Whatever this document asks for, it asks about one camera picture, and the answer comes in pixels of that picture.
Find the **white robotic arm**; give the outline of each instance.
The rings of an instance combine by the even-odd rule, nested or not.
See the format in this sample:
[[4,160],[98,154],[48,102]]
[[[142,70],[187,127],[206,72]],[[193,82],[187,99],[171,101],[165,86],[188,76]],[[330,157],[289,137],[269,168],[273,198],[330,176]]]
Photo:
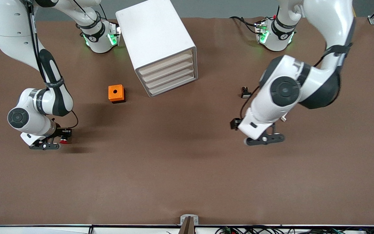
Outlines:
[[61,128],[46,115],[65,116],[73,109],[73,99],[56,61],[37,38],[34,5],[53,7],[71,16],[85,37],[91,39],[86,44],[94,52],[103,53],[117,44],[119,35],[115,24],[101,20],[99,14],[88,7],[99,2],[84,1],[81,6],[84,13],[66,0],[0,0],[0,49],[11,58],[40,71],[46,85],[44,89],[25,89],[7,116],[9,124],[22,132],[21,138],[31,149],[58,149],[58,144],[47,142],[56,136],[62,137],[61,143],[66,143],[71,129]]
[[249,137],[245,139],[247,145],[283,141],[283,135],[269,135],[266,130],[297,103],[309,109],[322,108],[331,104],[340,90],[340,70],[349,52],[355,28],[352,1],[299,2],[308,21],[323,35],[327,44],[321,69],[288,55],[272,60],[261,77],[259,93],[243,120],[239,121],[238,129]]

